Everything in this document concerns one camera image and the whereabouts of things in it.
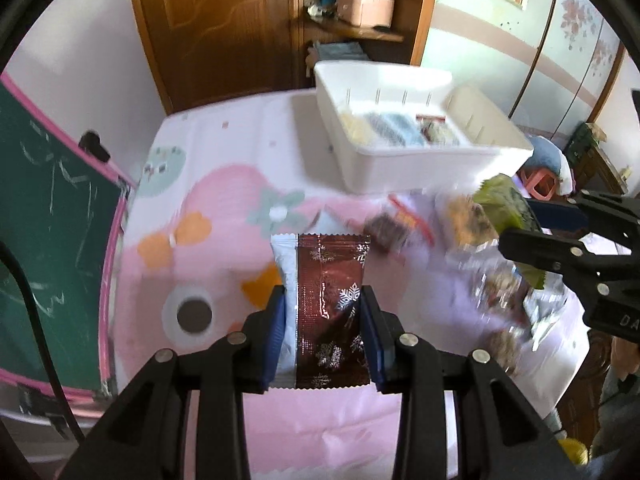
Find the green chalkboard pink frame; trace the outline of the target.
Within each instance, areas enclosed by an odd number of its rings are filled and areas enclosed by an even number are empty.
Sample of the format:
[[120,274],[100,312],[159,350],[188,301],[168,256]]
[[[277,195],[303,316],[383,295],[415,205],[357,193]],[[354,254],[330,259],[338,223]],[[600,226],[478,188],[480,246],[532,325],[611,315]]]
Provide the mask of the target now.
[[128,188],[1,78],[1,239],[34,295],[66,396],[107,393],[107,313]]

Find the wooden corner shelf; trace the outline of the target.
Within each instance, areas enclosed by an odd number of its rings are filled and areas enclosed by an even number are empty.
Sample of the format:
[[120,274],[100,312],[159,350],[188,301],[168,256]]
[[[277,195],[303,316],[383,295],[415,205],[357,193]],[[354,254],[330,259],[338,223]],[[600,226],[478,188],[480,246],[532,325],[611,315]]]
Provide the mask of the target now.
[[418,66],[422,62],[435,0],[395,0],[392,26],[388,32],[357,28],[337,18],[313,18],[307,6],[318,0],[290,0],[294,84],[312,86],[312,65],[308,49],[316,42],[357,41],[373,61]]

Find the orange snack pack on table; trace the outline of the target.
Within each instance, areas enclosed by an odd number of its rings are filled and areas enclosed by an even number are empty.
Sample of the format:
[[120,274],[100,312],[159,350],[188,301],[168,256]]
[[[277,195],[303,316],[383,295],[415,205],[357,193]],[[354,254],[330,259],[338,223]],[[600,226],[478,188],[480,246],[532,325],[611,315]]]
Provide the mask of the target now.
[[435,206],[449,249],[479,252],[497,243],[494,226],[471,195],[440,193]]

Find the folded towels stack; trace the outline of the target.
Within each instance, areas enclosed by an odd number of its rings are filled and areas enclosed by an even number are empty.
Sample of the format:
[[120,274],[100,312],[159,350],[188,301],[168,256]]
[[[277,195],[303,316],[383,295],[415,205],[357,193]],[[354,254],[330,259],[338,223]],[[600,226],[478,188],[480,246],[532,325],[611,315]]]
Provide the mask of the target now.
[[310,77],[314,66],[320,61],[369,61],[358,42],[331,42],[320,44],[314,41],[307,49],[305,58],[306,76]]

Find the pink cartoon tablecloth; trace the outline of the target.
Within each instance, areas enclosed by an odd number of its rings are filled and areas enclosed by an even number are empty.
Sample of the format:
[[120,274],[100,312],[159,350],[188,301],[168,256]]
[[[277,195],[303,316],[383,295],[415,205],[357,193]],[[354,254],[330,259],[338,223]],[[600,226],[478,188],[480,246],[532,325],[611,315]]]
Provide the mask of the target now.
[[[312,232],[318,214],[358,228],[388,210],[384,195],[345,192],[313,91],[269,93],[167,117],[132,203],[112,328],[122,390],[156,350],[191,353],[239,330],[280,283],[270,236]],[[373,252],[364,282],[406,330],[468,354],[500,318],[483,315],[469,274],[450,266],[433,194],[399,196],[426,220],[401,254]],[[523,348],[514,382],[542,417],[588,353],[582,308],[569,294],[537,350]],[[270,389],[247,396],[254,479],[390,479],[399,396],[374,385]]]

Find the green snack packet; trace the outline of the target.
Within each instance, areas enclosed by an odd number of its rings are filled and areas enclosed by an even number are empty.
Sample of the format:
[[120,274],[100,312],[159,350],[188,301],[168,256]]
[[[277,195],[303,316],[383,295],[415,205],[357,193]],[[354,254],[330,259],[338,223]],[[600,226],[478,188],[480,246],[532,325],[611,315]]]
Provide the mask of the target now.
[[510,228],[542,232],[542,227],[527,200],[512,179],[505,174],[497,174],[485,180],[473,193],[472,199],[483,208],[499,235]]

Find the pastel floral wardrobe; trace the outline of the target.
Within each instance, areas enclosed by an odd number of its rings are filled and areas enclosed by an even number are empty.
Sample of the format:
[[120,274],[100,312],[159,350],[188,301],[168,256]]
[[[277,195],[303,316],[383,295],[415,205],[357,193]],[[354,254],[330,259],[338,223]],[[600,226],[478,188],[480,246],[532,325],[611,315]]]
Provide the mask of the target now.
[[488,96],[527,133],[565,143],[596,107],[620,38],[590,0],[435,0],[422,63]]

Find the white plastic storage bin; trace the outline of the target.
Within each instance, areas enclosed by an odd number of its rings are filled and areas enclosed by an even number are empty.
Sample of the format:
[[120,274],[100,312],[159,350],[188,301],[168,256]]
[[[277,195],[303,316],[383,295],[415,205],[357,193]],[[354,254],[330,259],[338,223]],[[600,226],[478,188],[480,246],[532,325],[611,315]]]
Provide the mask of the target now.
[[437,190],[513,176],[533,145],[483,92],[448,70],[367,61],[314,66],[322,122],[346,188]]

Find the silver foil snack packs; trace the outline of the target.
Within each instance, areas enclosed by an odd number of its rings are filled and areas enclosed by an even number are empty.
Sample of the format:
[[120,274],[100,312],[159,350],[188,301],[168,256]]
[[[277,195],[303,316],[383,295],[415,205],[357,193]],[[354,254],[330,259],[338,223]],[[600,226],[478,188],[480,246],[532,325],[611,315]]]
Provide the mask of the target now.
[[522,351],[538,350],[560,318],[567,300],[562,276],[503,258],[496,242],[450,249],[446,259],[471,278],[473,301],[490,325],[487,351],[507,375],[517,375]]

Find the dark red snowflake snack packet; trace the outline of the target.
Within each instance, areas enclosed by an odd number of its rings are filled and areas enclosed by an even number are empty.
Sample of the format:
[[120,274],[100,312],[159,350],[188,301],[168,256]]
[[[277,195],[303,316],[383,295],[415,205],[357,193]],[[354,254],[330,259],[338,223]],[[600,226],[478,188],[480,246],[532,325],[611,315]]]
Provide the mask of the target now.
[[370,237],[288,233],[273,235],[270,244],[284,287],[283,338],[271,385],[367,385],[359,301]]

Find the yellow biscuit pack in bin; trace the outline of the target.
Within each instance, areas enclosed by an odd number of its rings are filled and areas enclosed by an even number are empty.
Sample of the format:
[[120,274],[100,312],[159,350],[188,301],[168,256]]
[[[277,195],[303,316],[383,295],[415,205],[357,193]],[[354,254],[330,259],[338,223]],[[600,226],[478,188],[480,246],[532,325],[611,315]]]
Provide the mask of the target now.
[[378,142],[378,136],[363,116],[343,112],[340,114],[340,121],[343,125],[346,138],[352,142],[352,144],[370,148],[370,146]]

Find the blue snack pack in bin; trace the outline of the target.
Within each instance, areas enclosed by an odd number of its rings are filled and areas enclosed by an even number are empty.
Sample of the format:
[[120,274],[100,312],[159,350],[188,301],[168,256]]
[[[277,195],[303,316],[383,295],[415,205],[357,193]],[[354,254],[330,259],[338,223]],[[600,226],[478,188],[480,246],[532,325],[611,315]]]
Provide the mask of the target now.
[[366,115],[375,133],[391,146],[405,148],[423,148],[424,136],[414,119],[392,113],[369,113]]

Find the brown wooden door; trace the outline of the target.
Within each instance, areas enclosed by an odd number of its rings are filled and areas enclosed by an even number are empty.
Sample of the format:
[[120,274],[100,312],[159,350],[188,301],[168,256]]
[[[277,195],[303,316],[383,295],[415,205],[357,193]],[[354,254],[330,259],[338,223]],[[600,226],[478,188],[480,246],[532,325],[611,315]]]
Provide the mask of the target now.
[[166,113],[290,90],[290,0],[131,0]]

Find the pink plastic stool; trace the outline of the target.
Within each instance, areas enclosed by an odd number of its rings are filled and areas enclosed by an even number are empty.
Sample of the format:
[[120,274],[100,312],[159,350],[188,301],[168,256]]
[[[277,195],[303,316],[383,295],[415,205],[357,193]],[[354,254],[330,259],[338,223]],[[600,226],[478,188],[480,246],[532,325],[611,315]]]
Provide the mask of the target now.
[[524,188],[534,200],[548,202],[555,196],[558,188],[558,177],[548,168],[525,168],[518,172]]

